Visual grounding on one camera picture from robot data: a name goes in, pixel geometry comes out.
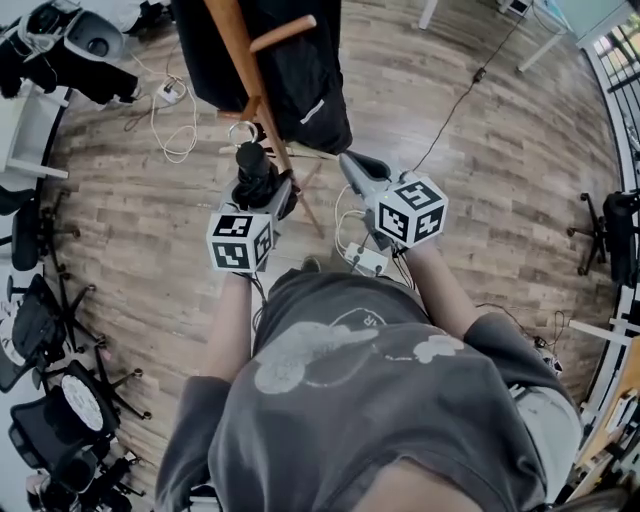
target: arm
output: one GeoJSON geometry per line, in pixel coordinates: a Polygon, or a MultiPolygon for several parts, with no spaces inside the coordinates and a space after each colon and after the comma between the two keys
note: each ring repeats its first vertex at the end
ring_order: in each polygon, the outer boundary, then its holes
{"type": "Polygon", "coordinates": [[[199,377],[187,380],[156,482],[156,508],[187,508],[192,487],[209,478],[207,454],[222,418],[231,383],[249,361],[251,283],[228,274],[216,302],[199,377]]]}
{"type": "Polygon", "coordinates": [[[436,327],[464,339],[480,315],[435,244],[424,242],[409,249],[407,264],[422,303],[436,327]]]}
{"type": "Polygon", "coordinates": [[[216,302],[200,375],[233,382],[251,355],[251,282],[227,274],[216,302]]]}

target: gray t-shirt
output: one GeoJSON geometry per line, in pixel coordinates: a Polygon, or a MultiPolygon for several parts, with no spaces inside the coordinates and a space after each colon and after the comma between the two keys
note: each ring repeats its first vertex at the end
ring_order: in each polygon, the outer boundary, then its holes
{"type": "Polygon", "coordinates": [[[272,290],[256,347],[232,385],[187,381],[157,512],[182,510],[207,481],[225,512],[347,511],[400,458],[485,511],[545,502],[544,464],[513,390],[571,402],[503,315],[481,317],[463,343],[433,327],[408,289],[296,274],[272,290]]]}

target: person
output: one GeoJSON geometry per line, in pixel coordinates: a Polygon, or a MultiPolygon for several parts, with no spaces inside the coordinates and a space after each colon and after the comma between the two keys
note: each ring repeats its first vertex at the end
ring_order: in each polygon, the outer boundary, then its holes
{"type": "Polygon", "coordinates": [[[530,511],[553,503],[581,425],[503,314],[481,315],[432,241],[406,252],[420,298],[308,261],[269,293],[227,275],[185,384],[156,512],[209,483],[222,510],[530,511]]]}

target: black office chair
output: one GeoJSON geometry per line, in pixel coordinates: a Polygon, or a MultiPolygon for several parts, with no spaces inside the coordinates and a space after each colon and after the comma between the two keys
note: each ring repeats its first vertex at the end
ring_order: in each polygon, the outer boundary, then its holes
{"type": "MultiPolygon", "coordinates": [[[[71,279],[71,274],[69,274],[68,272],[61,272],[58,274],[60,302],[62,303],[60,305],[58,305],[58,302],[56,301],[56,298],[53,295],[53,292],[51,291],[47,283],[44,281],[44,279],[42,279],[42,277],[40,276],[40,278],[37,280],[38,280],[39,288],[46,287],[46,289],[48,290],[48,293],[47,293],[48,303],[52,310],[53,309],[56,310],[58,316],[60,316],[60,318],[62,319],[62,322],[64,323],[64,326],[67,331],[67,335],[69,336],[69,343],[71,345],[71,350],[77,353],[84,352],[84,347],[78,346],[78,343],[76,340],[76,333],[75,333],[76,329],[79,330],[81,333],[83,333],[87,338],[89,338],[89,340],[92,342],[93,345],[97,345],[100,348],[103,348],[106,344],[105,336],[103,334],[96,335],[92,333],[87,327],[85,327],[82,323],[80,323],[80,321],[76,318],[76,311],[78,309],[78,306],[80,305],[80,303],[82,302],[82,300],[84,299],[84,297],[88,292],[94,292],[96,290],[96,286],[94,284],[89,284],[85,286],[84,288],[82,288],[82,290],[80,290],[76,298],[73,299],[71,303],[69,303],[66,286],[64,284],[65,281],[68,281],[69,279],[71,279]]],[[[9,276],[9,279],[7,280],[7,297],[9,301],[11,301],[13,294],[18,294],[18,293],[28,294],[30,289],[31,287],[21,288],[18,286],[14,286],[13,277],[9,276]]]]}
{"type": "Polygon", "coordinates": [[[91,479],[78,478],[77,473],[82,472],[76,471],[70,478],[70,468],[82,462],[87,466],[86,474],[93,477],[98,460],[91,448],[101,436],[73,412],[61,387],[35,402],[12,407],[10,413],[9,438],[30,468],[45,469],[53,480],[74,492],[87,488],[91,479]]]}
{"type": "Polygon", "coordinates": [[[151,418],[149,412],[140,414],[117,393],[116,388],[131,377],[140,377],[136,369],[110,384],[96,348],[98,381],[80,362],[72,361],[61,370],[43,375],[46,395],[27,404],[16,405],[10,414],[13,424],[9,437],[16,450],[33,469],[46,469],[52,479],[74,492],[83,492],[90,483],[86,480],[70,481],[70,465],[79,463],[93,467],[87,471],[93,477],[98,463],[99,447],[113,438],[120,425],[118,404],[141,419],[151,418]],[[48,380],[64,374],[60,385],[49,387],[48,380]]]}
{"type": "Polygon", "coordinates": [[[80,237],[75,227],[55,229],[55,220],[63,197],[69,195],[61,191],[53,208],[40,208],[40,191],[42,180],[38,181],[35,190],[12,192],[0,187],[0,215],[13,217],[13,228],[10,236],[0,238],[0,246],[11,244],[11,263],[16,270],[26,271],[34,268],[41,256],[51,255],[58,272],[64,272],[64,265],[58,265],[54,235],[71,233],[80,237]]]}
{"type": "Polygon", "coordinates": [[[45,372],[43,374],[43,383],[45,384],[45,390],[49,389],[47,381],[56,375],[64,374],[65,377],[75,377],[84,386],[86,386],[90,393],[95,397],[97,404],[100,406],[100,410],[107,411],[109,413],[109,418],[117,418],[120,412],[118,407],[122,407],[141,420],[151,419],[151,413],[149,411],[145,411],[143,413],[138,412],[131,405],[129,405],[129,403],[127,403],[116,391],[120,386],[126,384],[127,381],[129,381],[129,379],[131,379],[132,377],[142,377],[142,369],[136,368],[124,377],[114,382],[109,382],[109,377],[107,376],[107,371],[104,367],[104,362],[102,361],[100,350],[100,347],[94,347],[96,369],[93,371],[87,370],[79,361],[74,360],[71,361],[69,363],[69,366],[67,366],[66,368],[45,372]],[[100,380],[94,377],[94,373],[96,371],[100,380]]]}
{"type": "Polygon", "coordinates": [[[38,374],[64,358],[66,329],[51,289],[42,276],[36,275],[23,291],[24,300],[15,315],[11,336],[1,340],[0,391],[3,393],[11,390],[30,369],[35,368],[38,374]]]}
{"type": "Polygon", "coordinates": [[[567,235],[575,233],[593,238],[591,251],[584,266],[578,267],[578,275],[589,274],[593,261],[606,263],[606,253],[611,253],[611,279],[614,283],[635,287],[638,278],[638,257],[635,235],[640,231],[633,225],[633,215],[640,211],[640,191],[628,194],[615,192],[609,194],[603,205],[604,216],[598,217],[589,194],[580,194],[586,201],[591,216],[591,230],[571,227],[567,235]]]}

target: wooden chair leg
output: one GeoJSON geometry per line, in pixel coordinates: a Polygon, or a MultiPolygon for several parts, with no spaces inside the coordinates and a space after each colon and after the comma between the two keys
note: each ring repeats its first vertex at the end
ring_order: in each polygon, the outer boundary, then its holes
{"type": "Polygon", "coordinates": [[[309,186],[309,184],[311,183],[311,180],[313,180],[313,177],[320,172],[321,167],[322,167],[322,160],[316,162],[316,165],[314,166],[313,169],[311,169],[311,172],[307,174],[304,177],[304,179],[300,182],[301,190],[305,190],[309,186]]]}
{"type": "Polygon", "coordinates": [[[316,228],[316,231],[318,232],[318,236],[324,239],[324,230],[322,229],[322,226],[318,222],[318,219],[316,219],[316,216],[313,214],[313,211],[311,210],[309,203],[307,203],[307,199],[304,197],[304,192],[301,191],[298,194],[298,201],[302,205],[302,208],[304,208],[304,212],[307,214],[307,217],[309,217],[309,219],[311,220],[313,227],[316,228]]]}

